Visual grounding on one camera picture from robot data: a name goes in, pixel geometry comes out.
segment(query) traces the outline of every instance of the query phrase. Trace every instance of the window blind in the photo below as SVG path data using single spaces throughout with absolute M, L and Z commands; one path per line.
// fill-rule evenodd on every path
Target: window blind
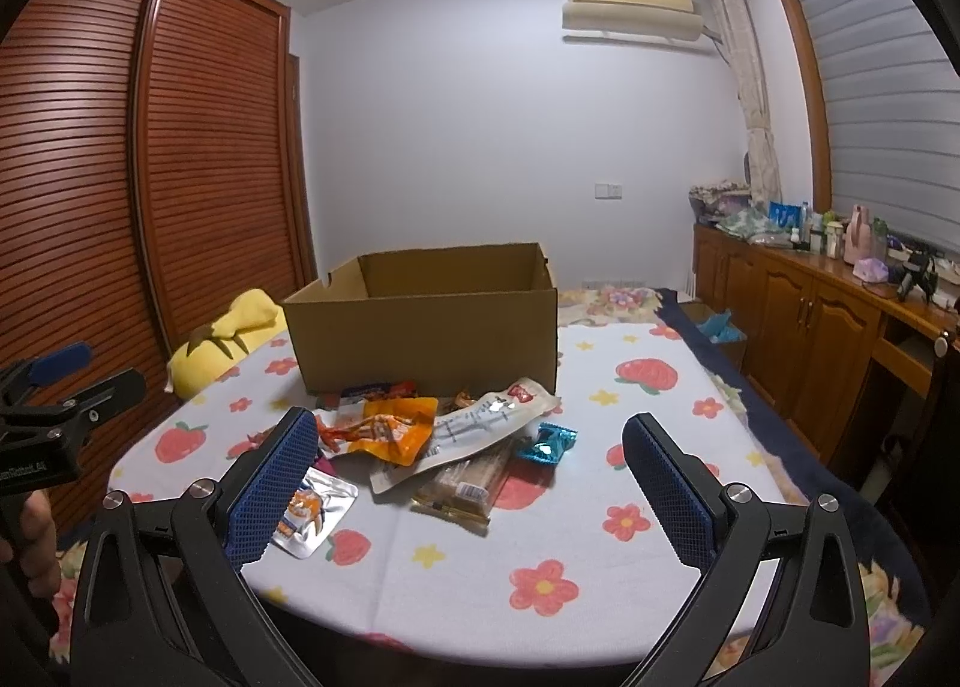
M 833 207 L 960 251 L 960 77 L 912 0 L 800 0 L 827 103 Z

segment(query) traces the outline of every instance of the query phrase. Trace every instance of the cardboard box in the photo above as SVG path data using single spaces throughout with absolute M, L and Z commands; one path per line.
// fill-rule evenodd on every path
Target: cardboard box
M 712 315 L 714 315 L 713 309 L 699 300 L 692 303 L 683 303 L 680 305 L 680 310 L 683 310 L 686 315 L 694 324 L 703 324 L 704 321 L 707 321 Z M 744 334 L 742 329 L 736 327 L 733 322 L 730 323 L 731 327 L 737 329 L 738 332 L 742 335 L 742 340 L 735 340 L 731 343 L 718 343 L 720 351 L 722 351 L 727 358 L 733 363 L 733 367 L 736 367 L 737 370 L 743 368 L 743 358 L 747 353 L 747 335 Z
M 557 289 L 539 244 L 368 254 L 283 304 L 307 390 L 414 380 L 474 397 L 557 387 Z

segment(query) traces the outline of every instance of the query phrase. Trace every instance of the tablecloth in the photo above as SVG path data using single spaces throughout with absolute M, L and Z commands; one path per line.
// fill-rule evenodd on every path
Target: tablecloth
M 782 502 L 757 446 L 679 334 L 664 325 L 558 330 L 550 421 L 578 431 L 555 474 L 517 463 L 486 537 L 411 512 L 411 479 L 376 500 L 369 457 L 335 467 L 360 497 L 328 543 L 297 560 L 275 546 L 243 568 L 260 597 L 329 628 L 422 655 L 487 665 L 592 666 L 642 659 L 699 574 L 680 564 L 625 468 L 624 422 L 649 410 L 720 481 Z M 256 350 L 120 460 L 133 500 L 177 497 L 219 479 L 256 433 L 312 407 L 286 334 Z M 761 566 L 731 634 L 760 613 Z

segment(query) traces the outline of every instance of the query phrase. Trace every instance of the beige curtain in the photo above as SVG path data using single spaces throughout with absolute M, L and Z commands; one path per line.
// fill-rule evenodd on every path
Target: beige curtain
M 770 131 L 767 85 L 760 65 L 757 35 L 744 0 L 709 0 L 723 37 L 720 50 L 736 75 L 743 118 L 747 122 L 750 190 L 754 204 L 766 208 L 780 202 L 781 182 L 774 134 Z

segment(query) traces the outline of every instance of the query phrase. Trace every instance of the blue gripper pad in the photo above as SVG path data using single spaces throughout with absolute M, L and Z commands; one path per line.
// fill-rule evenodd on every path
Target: blue gripper pad
M 93 351 L 90 351 L 86 343 L 71 343 L 59 351 L 35 359 L 30 365 L 30 384 L 49 386 L 83 370 L 90 363 L 90 359 L 93 359 Z
M 253 464 L 254 458 L 258 461 L 227 519 L 224 552 L 236 571 L 263 556 L 277 522 L 317 458 L 317 422 L 311 412 L 290 409 L 274 428 L 274 433 L 280 431 L 278 439 L 271 433 L 258 450 L 242 455 L 230 470 L 239 470 L 241 460 L 245 464 Z M 261 452 L 266 452 L 266 457 L 257 457 Z M 227 481 L 230 471 L 223 481 Z
M 697 473 L 696 462 L 717 492 L 722 490 L 719 482 L 697 457 L 684 455 L 649 413 L 633 416 L 624 425 L 623 454 L 680 562 L 706 571 L 717 555 L 717 520 L 685 472 Z M 709 484 L 703 478 L 695 481 Z

